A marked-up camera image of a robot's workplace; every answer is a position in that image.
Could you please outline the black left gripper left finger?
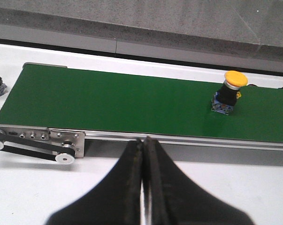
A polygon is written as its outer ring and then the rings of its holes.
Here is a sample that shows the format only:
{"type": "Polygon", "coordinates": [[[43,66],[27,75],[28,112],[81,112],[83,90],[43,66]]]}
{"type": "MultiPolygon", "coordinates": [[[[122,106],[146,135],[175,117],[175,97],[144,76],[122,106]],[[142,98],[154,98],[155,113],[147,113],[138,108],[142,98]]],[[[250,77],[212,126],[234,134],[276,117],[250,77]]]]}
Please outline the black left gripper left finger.
{"type": "Polygon", "coordinates": [[[143,144],[129,141],[110,172],[91,191],[55,212],[48,225],[138,225],[143,144]]]}

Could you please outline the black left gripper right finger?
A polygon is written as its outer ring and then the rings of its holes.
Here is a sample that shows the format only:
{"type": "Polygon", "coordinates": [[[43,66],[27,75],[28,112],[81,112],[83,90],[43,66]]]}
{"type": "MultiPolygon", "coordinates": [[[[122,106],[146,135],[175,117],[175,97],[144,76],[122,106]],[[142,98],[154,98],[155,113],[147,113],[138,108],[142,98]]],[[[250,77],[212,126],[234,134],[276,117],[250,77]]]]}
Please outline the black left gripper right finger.
{"type": "Polygon", "coordinates": [[[156,139],[144,141],[146,219],[151,225],[252,225],[243,211],[189,179],[156,139]]]}

